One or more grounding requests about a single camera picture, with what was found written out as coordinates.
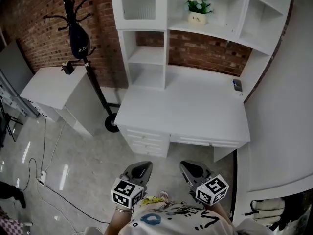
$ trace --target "power strip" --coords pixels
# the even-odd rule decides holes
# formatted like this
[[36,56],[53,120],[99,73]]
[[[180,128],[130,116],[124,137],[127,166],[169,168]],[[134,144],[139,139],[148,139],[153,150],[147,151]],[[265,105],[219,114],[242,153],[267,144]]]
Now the power strip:
[[42,171],[41,174],[40,174],[40,179],[38,179],[43,185],[45,184],[45,179],[47,177],[47,173]]

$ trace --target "person's arm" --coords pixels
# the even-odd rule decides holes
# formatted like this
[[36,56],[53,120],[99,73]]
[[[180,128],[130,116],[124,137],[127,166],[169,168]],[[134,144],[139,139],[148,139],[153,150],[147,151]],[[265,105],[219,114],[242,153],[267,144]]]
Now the person's arm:
[[213,212],[217,213],[218,215],[223,217],[227,221],[228,224],[230,224],[231,226],[234,226],[219,202],[212,205],[212,206],[205,205],[205,208],[209,211],[213,211]]
[[[118,208],[122,210],[129,210],[127,207],[117,205]],[[118,235],[119,231],[127,225],[132,218],[132,212],[121,213],[115,211],[109,226],[107,227],[104,235]]]

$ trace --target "shoe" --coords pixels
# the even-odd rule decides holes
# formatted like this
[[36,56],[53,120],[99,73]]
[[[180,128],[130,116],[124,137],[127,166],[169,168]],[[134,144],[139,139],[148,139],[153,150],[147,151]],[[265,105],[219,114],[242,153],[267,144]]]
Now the shoe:
[[168,194],[165,191],[161,191],[158,197],[163,199],[165,202],[168,202],[170,199]]
[[22,207],[25,209],[26,208],[26,202],[24,198],[24,194],[20,191],[17,200],[21,203]]

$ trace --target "white desk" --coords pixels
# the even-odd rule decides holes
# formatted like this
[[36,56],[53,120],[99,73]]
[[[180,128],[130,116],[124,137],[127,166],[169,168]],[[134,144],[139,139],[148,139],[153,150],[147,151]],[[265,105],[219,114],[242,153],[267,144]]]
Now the white desk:
[[58,121],[61,116],[76,131],[94,135],[104,108],[89,81],[85,67],[71,75],[62,67],[41,68],[21,93],[42,116]]
[[250,141],[232,76],[167,68],[164,91],[130,86],[115,123],[133,152],[166,157],[169,142],[214,147],[214,160]]

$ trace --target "fiducial marker cube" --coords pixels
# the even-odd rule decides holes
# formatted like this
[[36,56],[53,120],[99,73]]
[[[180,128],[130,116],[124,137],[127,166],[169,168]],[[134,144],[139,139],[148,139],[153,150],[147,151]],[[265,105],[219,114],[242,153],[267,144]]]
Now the fiducial marker cube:
[[196,198],[207,205],[214,205],[226,196],[229,185],[221,175],[197,187]]
[[143,187],[117,178],[111,188],[111,199],[119,205],[132,208],[143,198],[143,191]]

